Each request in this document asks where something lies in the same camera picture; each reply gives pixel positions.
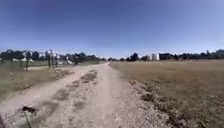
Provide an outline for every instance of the white building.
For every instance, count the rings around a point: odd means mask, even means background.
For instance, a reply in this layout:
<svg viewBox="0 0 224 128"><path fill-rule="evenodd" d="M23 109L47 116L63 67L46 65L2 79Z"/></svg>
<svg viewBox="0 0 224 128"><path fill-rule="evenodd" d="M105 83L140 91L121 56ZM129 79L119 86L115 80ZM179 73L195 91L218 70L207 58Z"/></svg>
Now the white building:
<svg viewBox="0 0 224 128"><path fill-rule="evenodd" d="M152 60L160 60L159 54L152 54Z"/></svg>

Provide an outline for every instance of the dirt road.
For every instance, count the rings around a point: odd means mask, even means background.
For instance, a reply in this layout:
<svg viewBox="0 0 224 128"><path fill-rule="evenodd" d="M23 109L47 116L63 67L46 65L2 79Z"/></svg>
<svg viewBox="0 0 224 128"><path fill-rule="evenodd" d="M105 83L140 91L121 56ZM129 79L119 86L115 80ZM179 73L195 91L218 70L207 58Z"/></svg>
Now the dirt road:
<svg viewBox="0 0 224 128"><path fill-rule="evenodd" d="M35 86L0 104L7 127L166 128L167 116L140 99L143 90L126 82L108 63L71 68L74 74Z"/></svg>

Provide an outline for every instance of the treeline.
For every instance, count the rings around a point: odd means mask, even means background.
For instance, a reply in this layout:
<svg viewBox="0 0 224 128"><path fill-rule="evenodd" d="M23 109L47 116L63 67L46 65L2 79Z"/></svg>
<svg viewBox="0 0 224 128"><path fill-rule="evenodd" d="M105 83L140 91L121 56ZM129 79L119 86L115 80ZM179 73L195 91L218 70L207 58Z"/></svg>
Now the treeline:
<svg viewBox="0 0 224 128"><path fill-rule="evenodd" d="M197 59L224 59L224 50L220 49L215 52L202 52L202 53L183 53L183 54L159 54L160 60L197 60Z"/></svg>
<svg viewBox="0 0 224 128"><path fill-rule="evenodd" d="M183 53L183 54L171 54L171 53L160 53L160 60L197 60L197 59L224 59L224 50L220 49L215 52L202 52L202 53ZM127 58L110 58L110 61L147 61L148 56L139 57L138 53L133 53Z"/></svg>
<svg viewBox="0 0 224 128"><path fill-rule="evenodd" d="M66 55L59 55L59 60L70 60L72 62L84 62L84 61L105 61L105 58L100 58L95 55L87 55L84 52L81 53L74 53L74 54L66 54ZM41 61L41 60L48 60L50 57L49 52L38 52L38 51L20 51L20 50L6 50L0 53L0 58L3 60L12 60L18 59L21 60L23 58L32 59L34 61Z"/></svg>

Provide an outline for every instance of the sky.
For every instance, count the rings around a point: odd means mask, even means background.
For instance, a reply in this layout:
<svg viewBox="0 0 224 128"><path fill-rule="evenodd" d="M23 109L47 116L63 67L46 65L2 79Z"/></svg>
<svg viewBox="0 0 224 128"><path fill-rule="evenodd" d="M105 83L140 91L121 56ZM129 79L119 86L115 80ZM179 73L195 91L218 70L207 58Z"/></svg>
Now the sky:
<svg viewBox="0 0 224 128"><path fill-rule="evenodd" d="M0 51L126 57L222 48L223 0L0 0Z"/></svg>

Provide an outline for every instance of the grass field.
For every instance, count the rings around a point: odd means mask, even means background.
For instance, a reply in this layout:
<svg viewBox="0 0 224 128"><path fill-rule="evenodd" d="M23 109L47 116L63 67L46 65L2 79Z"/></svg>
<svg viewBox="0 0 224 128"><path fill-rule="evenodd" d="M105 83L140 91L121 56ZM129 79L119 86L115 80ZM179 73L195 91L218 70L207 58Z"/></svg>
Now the grass field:
<svg viewBox="0 0 224 128"><path fill-rule="evenodd" d="M27 89L37 83L59 79L69 74L65 70L10 70L0 68L0 100L10 92Z"/></svg>
<svg viewBox="0 0 224 128"><path fill-rule="evenodd" d="M177 127L224 126L224 61L113 62L146 85L144 100L170 115Z"/></svg>

